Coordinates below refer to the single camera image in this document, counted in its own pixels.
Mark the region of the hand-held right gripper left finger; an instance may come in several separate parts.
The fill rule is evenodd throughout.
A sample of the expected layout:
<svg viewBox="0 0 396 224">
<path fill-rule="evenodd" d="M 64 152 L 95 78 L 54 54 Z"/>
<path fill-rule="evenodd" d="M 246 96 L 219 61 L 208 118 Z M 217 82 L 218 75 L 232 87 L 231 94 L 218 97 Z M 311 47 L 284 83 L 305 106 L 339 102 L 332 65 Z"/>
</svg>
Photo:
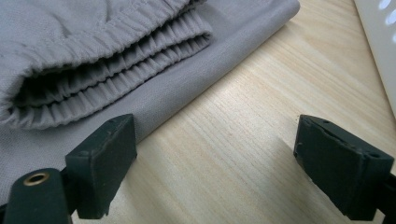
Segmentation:
<svg viewBox="0 0 396 224">
<path fill-rule="evenodd" d="M 132 114 L 109 119 L 65 156 L 67 175 L 78 186 L 80 218 L 108 214 L 136 156 Z"/>
</svg>

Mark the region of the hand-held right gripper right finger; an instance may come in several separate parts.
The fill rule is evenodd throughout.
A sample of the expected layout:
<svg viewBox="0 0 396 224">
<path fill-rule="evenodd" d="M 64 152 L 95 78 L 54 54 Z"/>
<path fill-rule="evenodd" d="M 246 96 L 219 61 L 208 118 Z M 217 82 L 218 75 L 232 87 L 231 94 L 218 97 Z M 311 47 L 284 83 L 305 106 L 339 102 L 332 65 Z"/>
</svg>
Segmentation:
<svg viewBox="0 0 396 224">
<path fill-rule="evenodd" d="M 326 120 L 299 117 L 293 155 L 310 179 L 351 220 L 381 211 L 394 219 L 394 158 Z"/>
</svg>

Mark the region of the white perforated plastic basket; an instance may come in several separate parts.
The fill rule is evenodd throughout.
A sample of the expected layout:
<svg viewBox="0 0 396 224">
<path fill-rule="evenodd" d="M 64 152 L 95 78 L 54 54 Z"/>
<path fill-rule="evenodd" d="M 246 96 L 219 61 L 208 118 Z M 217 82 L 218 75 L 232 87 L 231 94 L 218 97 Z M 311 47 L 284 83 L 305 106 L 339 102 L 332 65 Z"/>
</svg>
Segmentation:
<svg viewBox="0 0 396 224">
<path fill-rule="evenodd" d="M 396 0 L 354 0 L 396 118 Z"/>
</svg>

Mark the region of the grey pants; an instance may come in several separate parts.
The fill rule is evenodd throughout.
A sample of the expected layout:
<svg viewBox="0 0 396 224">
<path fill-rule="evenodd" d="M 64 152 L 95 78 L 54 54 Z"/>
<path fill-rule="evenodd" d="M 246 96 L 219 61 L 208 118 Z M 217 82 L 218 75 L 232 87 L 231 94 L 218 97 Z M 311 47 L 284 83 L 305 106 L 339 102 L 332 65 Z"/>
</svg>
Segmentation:
<svg viewBox="0 0 396 224">
<path fill-rule="evenodd" d="M 299 0 L 0 0 L 0 205 L 108 119 L 144 138 L 243 61 Z"/>
</svg>

